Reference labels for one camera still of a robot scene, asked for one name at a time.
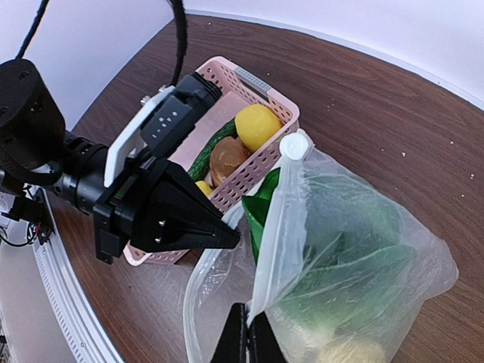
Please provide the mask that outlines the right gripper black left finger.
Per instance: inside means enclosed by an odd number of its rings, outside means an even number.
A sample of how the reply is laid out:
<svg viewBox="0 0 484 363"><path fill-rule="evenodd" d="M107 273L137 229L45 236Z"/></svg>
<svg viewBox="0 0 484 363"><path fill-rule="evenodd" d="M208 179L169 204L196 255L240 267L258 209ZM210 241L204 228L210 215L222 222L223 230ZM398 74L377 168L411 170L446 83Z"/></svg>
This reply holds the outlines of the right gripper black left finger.
<svg viewBox="0 0 484 363"><path fill-rule="evenodd" d="M237 302L228 313L211 363L244 363L247 360L247 307Z"/></svg>

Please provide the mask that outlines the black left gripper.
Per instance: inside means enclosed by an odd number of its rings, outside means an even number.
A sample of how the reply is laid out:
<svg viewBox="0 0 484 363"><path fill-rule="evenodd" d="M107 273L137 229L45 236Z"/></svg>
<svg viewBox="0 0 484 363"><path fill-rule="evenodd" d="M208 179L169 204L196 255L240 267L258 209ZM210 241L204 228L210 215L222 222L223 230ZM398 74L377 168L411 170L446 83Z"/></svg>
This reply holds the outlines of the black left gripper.
<svg viewBox="0 0 484 363"><path fill-rule="evenodd" d="M58 180L59 198L93 218L97 259L110 265L127 244L144 253L237 246L237 229L222 221L180 165L157 161L144 148L122 160L121 173L106 187L107 152L103 144L63 144Z"/></svg>

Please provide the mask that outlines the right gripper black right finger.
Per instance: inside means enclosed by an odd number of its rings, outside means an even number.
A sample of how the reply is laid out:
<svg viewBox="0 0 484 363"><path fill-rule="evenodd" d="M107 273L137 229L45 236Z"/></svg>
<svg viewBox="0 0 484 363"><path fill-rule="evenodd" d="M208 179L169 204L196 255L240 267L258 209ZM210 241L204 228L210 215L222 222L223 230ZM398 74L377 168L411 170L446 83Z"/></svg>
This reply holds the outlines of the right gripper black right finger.
<svg viewBox="0 0 484 363"><path fill-rule="evenodd" d="M248 328L248 351L250 363L287 362L264 312Z"/></svg>

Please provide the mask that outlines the dark green cucumber toy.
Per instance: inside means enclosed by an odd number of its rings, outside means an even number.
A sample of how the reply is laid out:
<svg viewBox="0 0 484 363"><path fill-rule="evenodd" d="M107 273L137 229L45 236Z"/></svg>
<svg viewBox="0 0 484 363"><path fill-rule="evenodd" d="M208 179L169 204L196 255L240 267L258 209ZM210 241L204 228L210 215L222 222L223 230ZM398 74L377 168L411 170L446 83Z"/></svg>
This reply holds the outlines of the dark green cucumber toy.
<svg viewBox="0 0 484 363"><path fill-rule="evenodd" d="M195 182L205 179L209 172L209 160L216 145L226 137L237 137L237 131L235 127L235 120L231 119L224 126L222 126L212 137L208 140L199 154L195 157L193 163L188 169L188 174Z"/></svg>

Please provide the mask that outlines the brown potato toy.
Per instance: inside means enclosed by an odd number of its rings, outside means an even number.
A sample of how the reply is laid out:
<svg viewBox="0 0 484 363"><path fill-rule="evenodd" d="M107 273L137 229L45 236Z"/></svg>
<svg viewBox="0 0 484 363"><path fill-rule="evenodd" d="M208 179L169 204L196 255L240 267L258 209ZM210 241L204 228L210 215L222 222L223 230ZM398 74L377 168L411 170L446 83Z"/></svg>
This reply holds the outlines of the brown potato toy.
<svg viewBox="0 0 484 363"><path fill-rule="evenodd" d="M223 138L209 160L212 184L220 186L249 157L248 150L235 138Z"/></svg>

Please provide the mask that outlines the pale yellow wrinkled fruit toy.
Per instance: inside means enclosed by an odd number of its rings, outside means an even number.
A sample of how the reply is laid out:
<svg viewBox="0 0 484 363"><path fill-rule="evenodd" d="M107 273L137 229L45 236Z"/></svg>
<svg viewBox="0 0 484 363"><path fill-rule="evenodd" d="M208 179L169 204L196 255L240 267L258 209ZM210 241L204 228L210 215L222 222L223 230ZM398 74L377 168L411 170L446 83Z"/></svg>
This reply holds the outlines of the pale yellow wrinkled fruit toy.
<svg viewBox="0 0 484 363"><path fill-rule="evenodd" d="M386 353L378 342L369 338L341 337L321 349L317 362L386 362Z"/></svg>

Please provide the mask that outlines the green bok choy toy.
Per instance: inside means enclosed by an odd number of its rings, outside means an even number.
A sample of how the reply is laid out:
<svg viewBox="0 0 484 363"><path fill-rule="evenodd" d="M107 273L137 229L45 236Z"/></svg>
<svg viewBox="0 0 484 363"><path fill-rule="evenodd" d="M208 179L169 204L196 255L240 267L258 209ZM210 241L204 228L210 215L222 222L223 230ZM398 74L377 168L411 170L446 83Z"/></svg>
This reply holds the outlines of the green bok choy toy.
<svg viewBox="0 0 484 363"><path fill-rule="evenodd" d="M258 268L253 310L277 307L308 330L401 334L425 286L433 239L405 208L354 173L306 166L270 172L243 199Z"/></svg>

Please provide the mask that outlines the clear zip top bag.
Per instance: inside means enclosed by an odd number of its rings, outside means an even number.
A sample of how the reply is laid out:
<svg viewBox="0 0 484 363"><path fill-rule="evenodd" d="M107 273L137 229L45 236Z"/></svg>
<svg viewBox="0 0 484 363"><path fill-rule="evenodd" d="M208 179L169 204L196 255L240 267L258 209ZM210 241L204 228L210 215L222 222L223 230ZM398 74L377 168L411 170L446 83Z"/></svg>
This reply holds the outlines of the clear zip top bag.
<svg viewBox="0 0 484 363"><path fill-rule="evenodd" d="M183 303L191 362L388 362L458 268L445 241L298 130L224 215Z"/></svg>

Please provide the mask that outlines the yellow lemon toy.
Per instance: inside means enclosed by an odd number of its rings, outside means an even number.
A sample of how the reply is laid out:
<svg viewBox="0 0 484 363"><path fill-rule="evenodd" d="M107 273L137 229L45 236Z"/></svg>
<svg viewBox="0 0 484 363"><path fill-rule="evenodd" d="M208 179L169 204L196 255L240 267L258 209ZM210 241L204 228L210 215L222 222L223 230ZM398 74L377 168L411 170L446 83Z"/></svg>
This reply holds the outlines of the yellow lemon toy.
<svg viewBox="0 0 484 363"><path fill-rule="evenodd" d="M272 110L261 104L252 104L242 109L234 123L239 139L252 154L282 127Z"/></svg>

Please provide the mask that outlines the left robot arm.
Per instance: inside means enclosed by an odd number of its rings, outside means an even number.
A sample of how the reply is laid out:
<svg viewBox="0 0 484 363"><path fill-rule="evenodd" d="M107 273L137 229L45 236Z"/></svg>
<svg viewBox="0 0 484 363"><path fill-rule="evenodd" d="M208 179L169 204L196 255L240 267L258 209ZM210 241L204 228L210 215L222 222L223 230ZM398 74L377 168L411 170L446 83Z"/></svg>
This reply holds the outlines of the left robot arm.
<svg viewBox="0 0 484 363"><path fill-rule="evenodd" d="M221 97L199 73L148 98L111 145L65 128L36 66L1 66L1 190L14 196L6 216L46 224L25 185L52 191L94 222L95 254L111 263L127 245L146 253L232 249L240 235L170 160Z"/></svg>

